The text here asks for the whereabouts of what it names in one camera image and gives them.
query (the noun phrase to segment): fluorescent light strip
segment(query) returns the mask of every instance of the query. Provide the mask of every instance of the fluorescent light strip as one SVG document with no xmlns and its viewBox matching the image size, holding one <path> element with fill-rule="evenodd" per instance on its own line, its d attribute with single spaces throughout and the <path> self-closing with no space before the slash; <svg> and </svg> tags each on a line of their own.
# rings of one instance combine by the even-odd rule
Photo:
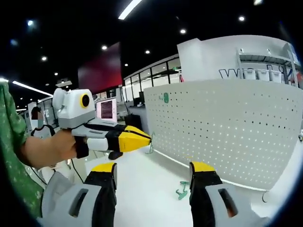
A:
<svg viewBox="0 0 303 227">
<path fill-rule="evenodd" d="M 129 3 L 125 10 L 121 13 L 119 19 L 124 20 L 141 1 L 142 0 L 132 0 L 132 2 Z"/>
<path fill-rule="evenodd" d="M 186 165 L 186 164 L 184 164 L 184 163 L 182 163 L 182 162 L 179 162 L 179 161 L 177 161 L 177 160 L 175 160 L 175 159 L 173 159 L 173 158 L 171 158 L 171 157 L 169 157 L 169 156 L 163 154 L 162 152 L 160 152 L 160 151 L 158 151 L 158 150 L 156 150 L 156 149 L 153 149 L 153 150 L 156 151 L 158 154 L 161 154 L 161 155 L 163 155 L 164 157 L 167 157 L 168 159 L 170 159 L 170 160 L 172 160 L 172 161 L 174 161 L 174 162 L 176 162 L 176 163 L 178 163 L 178 164 L 180 164 L 180 165 L 182 165 L 182 166 L 184 166 L 184 167 L 186 167 L 186 168 L 189 168 L 188 165 Z M 231 182 L 231 181 L 227 181 L 227 180 L 224 180 L 224 179 L 222 179 L 222 178 L 220 178 L 220 179 L 221 179 L 221 181 L 223 181 L 223 182 L 225 182 L 225 183 L 233 184 L 233 185 L 238 186 L 238 187 L 241 187 L 241 188 L 247 188 L 247 189 L 252 189 L 252 190 L 261 191 L 261 192 L 266 192 L 266 191 L 267 191 L 267 190 L 262 189 L 262 188 L 250 187 L 250 186 L 246 186 L 246 185 L 243 185 L 243 184 L 239 184 L 239 183 L 234 183 L 234 182 Z"/>
<path fill-rule="evenodd" d="M 21 87 L 25 87 L 25 88 L 27 88 L 27 89 L 30 89 L 30 90 L 33 90 L 33 91 L 42 93 L 42 94 L 47 95 L 47 96 L 50 96 L 50 97 L 53 97 L 52 94 L 49 94 L 49 93 L 44 92 L 44 91 L 40 91 L 40 90 L 38 90 L 38 89 L 36 89 L 36 88 L 30 87 L 30 86 L 25 85 L 25 84 L 21 84 L 21 83 L 15 81 L 15 80 L 13 81 L 13 84 L 16 84 L 16 85 L 21 86 Z"/>
<path fill-rule="evenodd" d="M 0 82 L 9 82 L 9 80 L 8 79 L 4 79 L 4 78 L 0 78 Z"/>
</svg>

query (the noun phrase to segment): perforated panel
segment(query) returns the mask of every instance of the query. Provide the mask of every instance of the perforated panel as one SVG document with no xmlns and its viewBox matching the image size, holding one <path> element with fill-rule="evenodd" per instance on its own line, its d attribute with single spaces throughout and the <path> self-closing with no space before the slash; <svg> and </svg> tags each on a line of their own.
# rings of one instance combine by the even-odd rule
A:
<svg viewBox="0 0 303 227">
<path fill-rule="evenodd" d="M 220 79 L 144 90 L 153 146 L 189 165 L 203 161 L 222 179 L 270 189 L 294 150 L 303 92 L 260 80 Z"/>
</svg>

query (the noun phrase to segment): green patterned sleeve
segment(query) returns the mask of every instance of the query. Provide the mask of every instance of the green patterned sleeve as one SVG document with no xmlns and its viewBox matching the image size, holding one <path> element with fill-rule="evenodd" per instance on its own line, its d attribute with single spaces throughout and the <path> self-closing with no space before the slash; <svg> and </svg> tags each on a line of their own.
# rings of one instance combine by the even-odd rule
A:
<svg viewBox="0 0 303 227">
<path fill-rule="evenodd" d="M 2 87 L 4 105 L 6 107 L 7 117 L 13 134 L 14 150 L 18 156 L 20 147 L 27 139 L 27 125 L 24 119 L 16 112 L 15 102 L 9 93 L 8 83 L 0 83 L 0 87 Z"/>
</svg>

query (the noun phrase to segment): hand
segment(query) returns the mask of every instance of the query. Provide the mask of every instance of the hand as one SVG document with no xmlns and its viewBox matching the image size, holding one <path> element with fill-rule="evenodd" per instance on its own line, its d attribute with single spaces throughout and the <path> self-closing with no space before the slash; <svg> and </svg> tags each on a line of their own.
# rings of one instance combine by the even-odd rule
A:
<svg viewBox="0 0 303 227">
<path fill-rule="evenodd" d="M 54 134 L 50 139 L 54 151 L 61 157 L 61 159 L 67 160 L 77 156 L 76 141 L 70 130 L 62 129 Z"/>
</svg>

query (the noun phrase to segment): black ceiling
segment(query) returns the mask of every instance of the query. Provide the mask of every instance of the black ceiling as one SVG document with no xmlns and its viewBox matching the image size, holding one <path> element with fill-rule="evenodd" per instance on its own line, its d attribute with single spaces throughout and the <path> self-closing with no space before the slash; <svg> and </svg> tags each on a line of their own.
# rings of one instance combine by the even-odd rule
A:
<svg viewBox="0 0 303 227">
<path fill-rule="evenodd" d="M 225 35 L 282 38 L 279 18 L 266 4 L 252 0 L 143 0 L 124 21 L 118 16 L 131 0 L 44 0 L 1 3 L 0 75 L 53 93 L 57 80 L 78 87 L 77 69 L 100 54 L 101 46 L 121 42 L 122 75 L 178 53 L 177 44 Z M 244 22 L 238 17 L 245 16 Z M 29 30 L 32 19 L 35 29 Z M 187 33 L 180 34 L 185 28 Z M 18 46 L 10 44 L 16 39 Z M 41 57 L 48 57 L 41 62 Z M 46 97 L 10 85 L 16 105 Z"/>
</svg>

